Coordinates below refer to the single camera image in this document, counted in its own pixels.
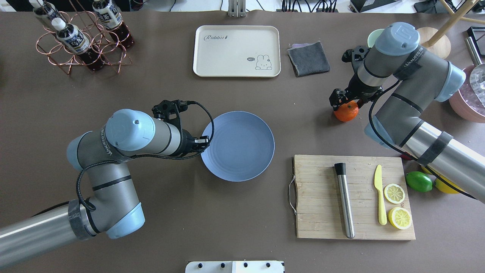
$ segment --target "wooden cutting board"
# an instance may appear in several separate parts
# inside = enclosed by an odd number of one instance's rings
[[[296,184],[296,236],[298,238],[348,239],[345,236],[339,186],[334,164],[344,162],[356,236],[354,239],[415,240],[414,224],[405,230],[377,219],[377,190],[374,172],[382,165],[382,185],[395,183],[404,189],[405,199],[393,204],[384,198],[386,212],[401,206],[411,212],[398,157],[302,155],[293,159]]]

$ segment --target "cutting board handle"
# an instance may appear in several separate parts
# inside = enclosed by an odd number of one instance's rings
[[[290,202],[290,206],[291,206],[291,208],[293,209],[293,212],[296,215],[296,208],[291,203],[291,184],[292,183],[295,185],[295,190],[296,190],[296,183],[294,183],[294,182],[295,182],[295,175],[293,175],[293,178],[291,179],[290,184],[288,185],[288,202]]]

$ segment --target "brown table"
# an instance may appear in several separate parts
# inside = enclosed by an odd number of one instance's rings
[[[273,131],[271,165],[247,182],[210,173],[200,158],[129,163],[145,225],[125,238],[105,234],[31,259],[5,272],[184,272],[188,261],[277,259],[286,272],[482,272],[484,204],[437,190],[410,190],[415,241],[297,239],[287,191],[295,154],[397,156],[364,135],[369,105],[352,122],[331,113],[330,92],[347,87],[350,64],[342,53],[363,45],[374,29],[396,21],[441,26],[447,16],[424,14],[282,14],[255,11],[124,14],[136,39],[134,64],[113,76],[74,68],[64,75],[34,49],[42,33],[30,13],[0,13],[0,226],[75,199],[78,173],[65,158],[75,137],[100,128],[122,108],[150,113],[161,100],[203,103],[216,117],[244,110]],[[269,79],[199,78],[192,72],[195,30],[206,24],[272,25],[279,29],[281,73]],[[449,60],[471,65],[463,42],[469,23],[448,33]],[[331,71],[296,78],[288,44],[322,41]],[[389,80],[386,86],[393,83]],[[448,102],[423,118],[485,154],[485,125],[457,116]],[[182,113],[194,135],[208,123],[196,106]],[[417,168],[405,163],[405,168]],[[90,194],[86,179],[82,191]]]

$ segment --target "blue plate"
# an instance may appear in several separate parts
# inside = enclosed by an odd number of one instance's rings
[[[227,181],[241,182],[260,175],[271,163],[275,138],[258,116],[234,111],[214,119],[214,138],[202,153],[202,160],[213,174]],[[204,136],[210,136],[209,123]]]

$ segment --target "soda bottle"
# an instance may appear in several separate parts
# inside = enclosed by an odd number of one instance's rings
[[[76,25],[64,22],[60,18],[52,20],[52,26],[57,30],[57,39],[72,53],[76,54],[92,71],[100,70],[104,66],[104,57],[96,53],[91,42]]]
[[[32,11],[34,12],[35,17],[37,17],[46,29],[52,29],[51,21],[55,18],[64,20],[53,4],[44,2],[43,0],[29,0],[29,2],[33,7]]]
[[[110,31],[111,38],[116,42],[117,38],[125,48],[130,48],[135,44],[133,36],[129,33],[121,14],[118,11],[118,7],[112,2],[112,0],[94,0],[93,10],[97,13],[101,24]]]

